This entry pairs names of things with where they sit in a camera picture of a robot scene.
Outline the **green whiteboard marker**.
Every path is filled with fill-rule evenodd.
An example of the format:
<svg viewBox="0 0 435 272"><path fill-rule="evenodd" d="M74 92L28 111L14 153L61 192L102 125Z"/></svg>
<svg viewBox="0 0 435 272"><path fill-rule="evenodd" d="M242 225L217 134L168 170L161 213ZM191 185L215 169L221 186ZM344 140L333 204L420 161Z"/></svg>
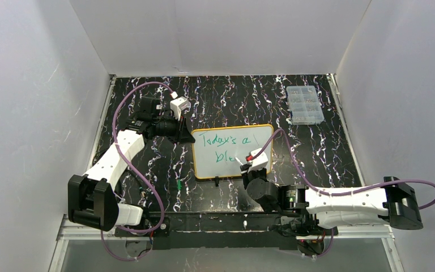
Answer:
<svg viewBox="0 0 435 272"><path fill-rule="evenodd" d="M238 157L234 157L234 160L236 161L236 162L238 162L238 164L240 165L240 166L242 166L243 165L243 163L239 160L239 158Z"/></svg>

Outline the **yellow framed whiteboard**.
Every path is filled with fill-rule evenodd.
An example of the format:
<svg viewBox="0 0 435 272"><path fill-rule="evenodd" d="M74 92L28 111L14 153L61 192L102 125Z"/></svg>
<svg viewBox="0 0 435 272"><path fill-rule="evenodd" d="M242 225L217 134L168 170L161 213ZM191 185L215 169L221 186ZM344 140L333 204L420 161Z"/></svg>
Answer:
<svg viewBox="0 0 435 272"><path fill-rule="evenodd" d="M240 165L234 157L245 164L249 152L263 147L273 133L270 124L193 130L195 177L200 180L240 177Z"/></svg>

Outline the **green marker cap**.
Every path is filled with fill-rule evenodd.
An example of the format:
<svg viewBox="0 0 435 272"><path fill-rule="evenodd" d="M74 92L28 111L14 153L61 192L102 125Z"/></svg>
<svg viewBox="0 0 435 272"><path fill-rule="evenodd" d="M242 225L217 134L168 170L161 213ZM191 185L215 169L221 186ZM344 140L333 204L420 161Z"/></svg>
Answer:
<svg viewBox="0 0 435 272"><path fill-rule="evenodd" d="M180 179L177 180L177 190L178 190L179 192L182 190L182 183L181 183L181 180L180 180Z"/></svg>

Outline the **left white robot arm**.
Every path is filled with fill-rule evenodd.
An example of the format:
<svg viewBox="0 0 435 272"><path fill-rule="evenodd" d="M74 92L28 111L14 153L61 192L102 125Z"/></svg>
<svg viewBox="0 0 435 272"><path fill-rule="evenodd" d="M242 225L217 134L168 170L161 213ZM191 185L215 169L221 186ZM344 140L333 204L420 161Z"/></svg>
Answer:
<svg viewBox="0 0 435 272"><path fill-rule="evenodd" d="M118 203L115 189L121 175L154 137L166 137L174 144L194 143L184 112L190 101L172 96L169 108L162 108L157 98L144 97L138 110L117 132L117 143L112 144L102 157L82 175L73 175L68 181L68 216L73 223L110 231L116 226L138 226L144 215L139 206Z"/></svg>

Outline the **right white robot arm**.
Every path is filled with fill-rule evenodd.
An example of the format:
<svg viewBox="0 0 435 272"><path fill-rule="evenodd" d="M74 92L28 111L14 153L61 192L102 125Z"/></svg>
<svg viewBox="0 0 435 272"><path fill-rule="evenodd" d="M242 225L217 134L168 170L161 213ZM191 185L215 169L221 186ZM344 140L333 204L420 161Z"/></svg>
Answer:
<svg viewBox="0 0 435 272"><path fill-rule="evenodd" d="M399 230L420 230L423 223L413 187L387 176L377 188L347 193L343 188L316 188L268 181L266 169L240 166L248 196L266 213L278 213L291 228L310 232L357 224L388 224Z"/></svg>

